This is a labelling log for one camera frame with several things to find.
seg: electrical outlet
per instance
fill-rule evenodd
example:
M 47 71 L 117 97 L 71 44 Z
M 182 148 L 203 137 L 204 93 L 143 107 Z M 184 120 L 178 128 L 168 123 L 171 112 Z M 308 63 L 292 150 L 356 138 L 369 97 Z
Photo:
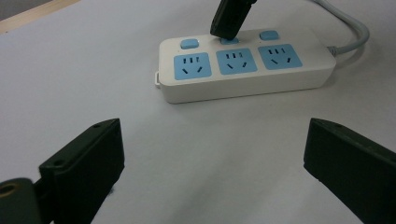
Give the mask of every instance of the electrical outlet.
M 290 44 L 259 47 L 265 67 L 269 70 L 302 67 L 303 64 Z
M 174 59 L 174 65 L 176 80 L 212 76 L 207 53 L 178 55 Z
M 216 52 L 223 75 L 256 72 L 257 66 L 250 49 L 227 49 Z

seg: power switch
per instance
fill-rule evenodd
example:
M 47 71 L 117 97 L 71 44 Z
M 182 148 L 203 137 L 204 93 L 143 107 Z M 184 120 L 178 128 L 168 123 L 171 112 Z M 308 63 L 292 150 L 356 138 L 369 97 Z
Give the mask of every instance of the power switch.
M 279 39 L 279 34 L 277 31 L 264 31 L 260 33 L 260 39 L 261 40 L 278 40 Z
M 238 40 L 238 38 L 234 38 L 234 39 L 232 39 L 232 40 L 222 38 L 222 39 L 220 40 L 220 43 L 221 43 L 222 45 L 232 45 L 232 44 L 237 44 L 237 43 L 239 43 L 239 40 Z
M 199 42 L 197 39 L 185 39 L 180 43 L 182 49 L 196 49 L 199 47 Z

